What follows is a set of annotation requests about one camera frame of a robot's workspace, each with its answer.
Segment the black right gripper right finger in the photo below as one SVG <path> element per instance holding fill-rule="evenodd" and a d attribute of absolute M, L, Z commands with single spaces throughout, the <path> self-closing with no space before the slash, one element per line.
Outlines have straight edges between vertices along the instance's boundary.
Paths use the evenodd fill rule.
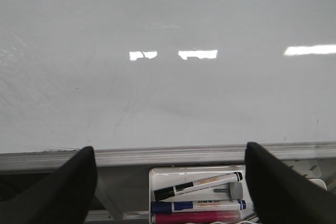
<path fill-rule="evenodd" d="M 258 143 L 247 143 L 245 165 L 248 191 L 262 223 L 335 223 L 335 195 Z"/>

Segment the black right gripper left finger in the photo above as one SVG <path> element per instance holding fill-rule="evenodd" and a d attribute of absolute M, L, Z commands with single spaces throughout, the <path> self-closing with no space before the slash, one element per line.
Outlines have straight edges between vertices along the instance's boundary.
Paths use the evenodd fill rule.
<path fill-rule="evenodd" d="M 84 223 L 97 178 L 94 150 L 84 147 L 37 184 L 1 203 L 1 223 Z"/>

